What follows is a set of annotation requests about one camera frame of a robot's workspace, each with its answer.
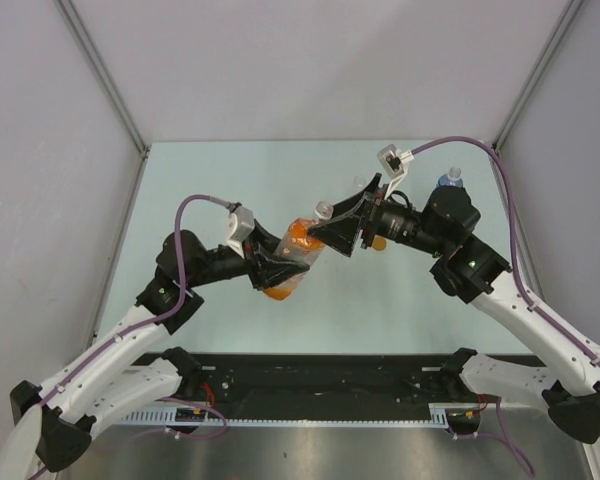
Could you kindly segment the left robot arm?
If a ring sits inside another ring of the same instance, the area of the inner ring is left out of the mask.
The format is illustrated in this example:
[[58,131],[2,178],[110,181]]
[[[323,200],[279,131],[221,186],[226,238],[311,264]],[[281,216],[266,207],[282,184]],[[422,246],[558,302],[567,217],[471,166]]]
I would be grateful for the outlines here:
[[125,370],[173,336],[202,307],[196,288],[248,277],[256,290],[277,287],[309,271],[257,222],[230,215],[226,244],[208,249],[189,230],[163,242],[153,279],[118,323],[60,372],[40,384],[22,381],[10,393],[15,424],[32,422],[18,452],[46,472],[76,462],[112,423],[157,400],[194,397],[205,382],[201,364],[181,347],[167,349],[136,374]]

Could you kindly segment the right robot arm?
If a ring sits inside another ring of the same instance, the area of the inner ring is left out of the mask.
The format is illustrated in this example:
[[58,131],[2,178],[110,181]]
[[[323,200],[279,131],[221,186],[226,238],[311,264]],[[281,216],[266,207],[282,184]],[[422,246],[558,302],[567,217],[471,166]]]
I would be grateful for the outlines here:
[[486,394],[539,410],[571,438],[600,439],[600,346],[579,333],[524,285],[509,262],[473,230],[480,218],[465,189],[442,186],[423,211],[393,200],[374,178],[337,203],[311,237],[342,255],[377,237],[435,258],[430,272],[448,296],[490,316],[540,361],[529,367],[461,348],[441,369],[441,388],[453,401]]

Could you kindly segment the clear water bottle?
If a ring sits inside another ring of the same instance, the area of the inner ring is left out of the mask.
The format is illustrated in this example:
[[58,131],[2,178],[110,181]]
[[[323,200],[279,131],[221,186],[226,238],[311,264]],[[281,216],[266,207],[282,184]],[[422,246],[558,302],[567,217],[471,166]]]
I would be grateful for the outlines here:
[[356,176],[353,180],[353,189],[355,191],[363,190],[367,185],[367,181],[363,176]]

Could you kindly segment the orange drink bottle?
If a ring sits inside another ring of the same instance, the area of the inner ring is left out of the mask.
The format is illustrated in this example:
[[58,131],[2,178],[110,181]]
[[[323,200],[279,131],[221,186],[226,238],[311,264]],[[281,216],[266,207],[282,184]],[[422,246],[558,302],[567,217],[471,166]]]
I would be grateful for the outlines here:
[[[275,255],[286,260],[294,260],[311,266],[325,248],[325,244],[309,236],[311,226],[329,220],[333,215],[333,205],[319,201],[310,217],[299,217],[292,221],[276,247]],[[297,274],[281,284],[266,289],[264,294],[277,301],[285,300],[298,287],[306,273]]]

